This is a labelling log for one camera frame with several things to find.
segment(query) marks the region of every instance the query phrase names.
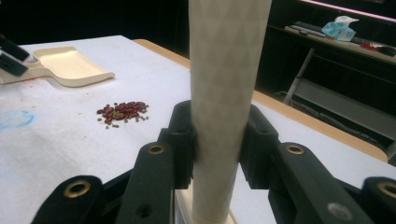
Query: white textured handle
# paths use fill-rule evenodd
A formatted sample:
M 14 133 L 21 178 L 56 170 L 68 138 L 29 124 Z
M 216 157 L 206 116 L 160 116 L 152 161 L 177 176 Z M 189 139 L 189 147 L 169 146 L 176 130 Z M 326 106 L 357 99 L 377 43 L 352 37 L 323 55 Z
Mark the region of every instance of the white textured handle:
M 192 216 L 224 223 L 271 0 L 190 0 Z

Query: white tabletop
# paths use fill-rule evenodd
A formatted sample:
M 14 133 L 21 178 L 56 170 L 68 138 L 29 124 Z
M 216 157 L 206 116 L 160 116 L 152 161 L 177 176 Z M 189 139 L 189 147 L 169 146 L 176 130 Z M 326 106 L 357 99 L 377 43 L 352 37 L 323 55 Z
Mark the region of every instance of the white tabletop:
M 96 175 L 104 183 L 134 167 L 139 149 L 156 141 L 173 107 L 189 100 L 190 70 L 135 42 L 110 36 L 24 46 L 73 46 L 116 77 L 81 88 L 51 78 L 0 85 L 0 223 L 29 223 L 63 181 Z M 143 101 L 149 120 L 105 129 L 96 110 Z M 364 178 L 396 179 L 396 168 L 259 105 L 282 142 L 309 147 L 337 178 L 360 187 Z M 239 223 L 275 223 L 266 190 L 250 190 L 238 171 L 232 210 Z

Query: blue tissue package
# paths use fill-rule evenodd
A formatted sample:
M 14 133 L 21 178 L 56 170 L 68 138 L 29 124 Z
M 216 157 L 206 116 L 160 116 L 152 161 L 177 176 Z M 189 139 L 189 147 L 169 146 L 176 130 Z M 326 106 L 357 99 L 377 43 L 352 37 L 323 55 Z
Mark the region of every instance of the blue tissue package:
M 355 31 L 345 26 L 343 23 L 335 21 L 328 22 L 322 28 L 322 32 L 325 35 L 332 36 L 334 39 L 341 41 L 350 41 L 356 34 Z

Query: dustpan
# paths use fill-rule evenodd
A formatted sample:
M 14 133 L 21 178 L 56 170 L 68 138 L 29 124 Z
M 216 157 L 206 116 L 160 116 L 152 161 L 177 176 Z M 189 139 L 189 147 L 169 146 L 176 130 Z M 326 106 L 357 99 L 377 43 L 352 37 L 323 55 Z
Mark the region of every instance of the dustpan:
M 52 77 L 66 87 L 81 87 L 115 76 L 92 63 L 74 47 L 37 49 L 32 55 L 37 62 L 24 63 L 28 69 L 20 77 L 0 69 L 0 84 Z

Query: blue stain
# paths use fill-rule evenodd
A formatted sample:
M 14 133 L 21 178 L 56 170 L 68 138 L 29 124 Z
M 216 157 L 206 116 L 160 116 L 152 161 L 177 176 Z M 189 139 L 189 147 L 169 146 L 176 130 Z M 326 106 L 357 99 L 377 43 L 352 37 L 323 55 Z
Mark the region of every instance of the blue stain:
M 34 115 L 22 110 L 11 110 L 0 113 L 0 130 L 20 128 L 30 124 Z

